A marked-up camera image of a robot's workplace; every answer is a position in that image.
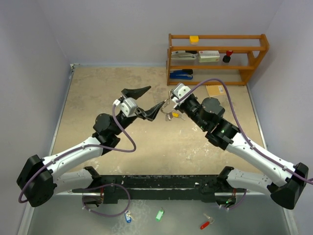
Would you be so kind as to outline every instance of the red keychain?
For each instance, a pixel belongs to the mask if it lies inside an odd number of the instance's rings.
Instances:
[[[200,229],[204,229],[206,226],[208,226],[210,224],[209,221],[206,221],[204,224],[201,225]]]
[[[233,52],[234,52],[233,50],[226,51],[226,55],[223,57],[223,62],[224,63],[229,63],[230,56],[232,55]]]

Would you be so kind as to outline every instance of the green keychain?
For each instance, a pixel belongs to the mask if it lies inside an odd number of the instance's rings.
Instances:
[[[163,208],[161,208],[161,209],[158,211],[157,215],[156,215],[156,221],[157,221],[157,222],[160,222],[160,221],[161,221],[163,214],[164,214],[164,210],[163,210]]]

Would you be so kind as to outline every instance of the white box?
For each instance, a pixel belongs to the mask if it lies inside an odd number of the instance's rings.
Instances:
[[[218,50],[200,50],[199,62],[218,62],[220,53]]]

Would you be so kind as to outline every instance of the cable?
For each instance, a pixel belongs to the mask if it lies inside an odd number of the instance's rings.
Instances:
[[[108,186],[112,186],[112,185],[118,186],[118,187],[122,188],[127,193],[127,197],[128,197],[127,206],[126,206],[126,208],[122,212],[117,213],[117,214],[104,214],[104,213],[96,212],[96,211],[88,208],[86,206],[86,204],[84,203],[84,200],[82,198],[83,209],[86,209],[86,210],[88,210],[91,213],[94,213],[96,215],[100,215],[100,216],[103,216],[103,217],[116,217],[116,216],[119,216],[119,215],[125,213],[127,211],[128,207],[129,207],[130,203],[131,203],[131,196],[130,196],[129,192],[127,191],[127,189],[124,186],[119,185],[119,184],[106,184],[106,185],[98,186],[98,187],[95,187],[95,188],[85,188],[84,190],[86,190],[86,191],[96,190],[96,189],[99,189],[99,188],[104,188],[104,187],[108,187]]]
[[[232,197],[236,197],[236,192],[237,192],[237,189],[234,188],[234,189],[233,189],[233,193],[232,193],[231,196],[232,196]]]
[[[232,210],[232,209],[235,209],[236,207],[238,207],[240,204],[242,204],[242,202],[243,202],[245,197],[246,197],[246,190],[245,190],[245,192],[243,194],[243,197],[240,199],[240,201],[238,203],[236,203],[234,206],[229,207],[228,209]]]
[[[178,99],[176,102],[177,102],[177,103],[181,102],[181,101],[184,100],[186,97],[188,97],[195,89],[197,89],[197,88],[198,88],[199,86],[201,86],[203,83],[209,82],[209,81],[218,81],[218,82],[220,82],[220,83],[223,85],[223,87],[224,87],[224,89],[225,89],[225,91],[226,91],[226,95],[227,95],[227,98],[228,98],[228,102],[229,102],[229,105],[230,105],[231,112],[232,112],[232,114],[233,114],[233,116],[234,116],[234,119],[235,119],[235,121],[236,121],[236,123],[237,123],[237,126],[238,126],[238,128],[239,128],[239,130],[240,130],[240,133],[242,134],[242,136],[244,137],[244,139],[246,140],[246,142],[250,145],[250,147],[251,147],[254,151],[256,151],[258,154],[260,154],[262,157],[264,157],[265,159],[267,159],[267,160],[269,160],[270,162],[272,162],[272,163],[278,165],[278,166],[281,167],[281,168],[284,168],[285,166],[284,166],[283,164],[281,164],[281,163],[277,162],[276,160],[274,160],[274,159],[268,157],[267,155],[265,155],[264,153],[262,153],[259,149],[257,149],[256,147],[254,147],[254,145],[250,142],[249,138],[248,138],[248,137],[246,136],[246,134],[244,133],[244,131],[243,131],[243,129],[242,129],[242,127],[241,127],[241,125],[240,125],[238,119],[237,119],[237,116],[236,116],[235,110],[234,110],[234,106],[233,106],[233,104],[232,104],[232,102],[231,102],[231,98],[230,98],[230,95],[229,95],[229,91],[228,91],[228,89],[227,89],[226,84],[225,84],[222,80],[220,80],[220,79],[218,79],[218,78],[210,78],[210,79],[207,79],[207,80],[205,80],[205,81],[202,81],[202,82],[200,82],[199,84],[197,84],[195,87],[193,87],[189,92],[187,92],[186,95],[184,95],[182,98]],[[297,174],[297,173],[293,172],[292,170],[290,170],[289,168],[286,168],[286,171],[289,172],[290,174],[294,175],[294,176],[297,177],[298,179],[304,181],[305,183],[308,183],[308,184],[310,184],[310,185],[313,185],[313,182],[312,182],[313,178],[312,178],[312,179],[309,179],[309,180],[308,180],[308,179],[305,179],[305,178],[303,178],[302,176],[300,176],[299,174]]]
[[[104,148],[104,149],[108,149],[108,150],[114,150],[114,151],[119,151],[119,152],[124,152],[124,153],[132,153],[132,152],[135,152],[137,147],[136,147],[136,144],[134,142],[134,140],[130,137],[130,135],[128,135],[128,133],[125,131],[125,129],[121,126],[121,124],[118,122],[117,118],[116,118],[116,115],[115,115],[115,108],[116,108],[116,105],[114,104],[113,107],[112,107],[112,116],[113,116],[113,120],[115,122],[115,124],[118,126],[118,128],[126,135],[126,137],[130,140],[130,142],[133,144],[133,149],[132,150],[126,150],[126,149],[119,149],[119,148],[112,148],[112,147],[108,147],[108,146],[103,146],[103,145],[99,145],[99,144],[86,144],[84,146],[80,146],[80,147],[77,147],[77,148],[74,148],[74,149],[71,149],[63,154],[61,154],[60,156],[56,157],[54,159],[53,162],[56,162],[58,160],[60,160],[61,158],[67,156],[68,154],[71,154],[73,152],[76,152],[78,150],[81,150],[81,149],[84,149],[84,148],[89,148],[89,147],[99,147],[99,148]],[[27,183],[24,185],[23,189],[21,190],[20,192],[20,195],[19,195],[19,203],[25,203],[27,202],[28,200],[25,199],[25,200],[22,200],[22,196],[23,194],[25,193],[27,187],[30,185],[31,182],[33,182],[33,180],[43,171],[45,170],[48,166],[52,165],[53,162],[48,162],[46,165],[44,165],[43,167],[41,167],[28,181]]]

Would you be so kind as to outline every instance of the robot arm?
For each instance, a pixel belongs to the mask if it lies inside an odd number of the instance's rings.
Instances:
[[[122,90],[122,96],[113,104],[113,112],[115,107],[119,107],[121,110],[119,114],[116,117],[108,114],[98,115],[93,126],[95,133],[82,143],[42,159],[37,155],[30,157],[24,165],[17,183],[31,206],[39,206],[49,200],[52,195],[62,191],[87,188],[93,182],[96,174],[93,169],[88,167],[77,172],[66,173],[75,166],[102,156],[111,150],[134,152],[136,146],[131,138],[129,139],[134,145],[133,150],[115,149],[120,141],[117,135],[137,118],[149,121],[156,118],[164,102],[144,111],[137,106],[135,101],[150,88],[148,86],[142,89]],[[44,170],[29,183],[31,177],[34,177],[41,168],[44,168]]]
[[[197,98],[190,93],[190,88],[182,83],[178,84],[171,93],[171,99],[175,103],[174,108],[186,113],[202,131],[207,132],[205,137],[211,144],[236,154],[264,173],[241,172],[233,167],[226,167],[219,175],[220,179],[227,181],[233,188],[246,188],[270,195],[284,208],[294,208],[306,183],[286,169],[307,179],[309,169],[306,165],[302,163],[294,165],[278,158],[250,139],[251,144],[248,144],[239,128],[223,118],[225,109],[217,99],[208,97],[199,104]],[[255,149],[268,156],[269,160]],[[275,160],[284,167],[270,160]]]

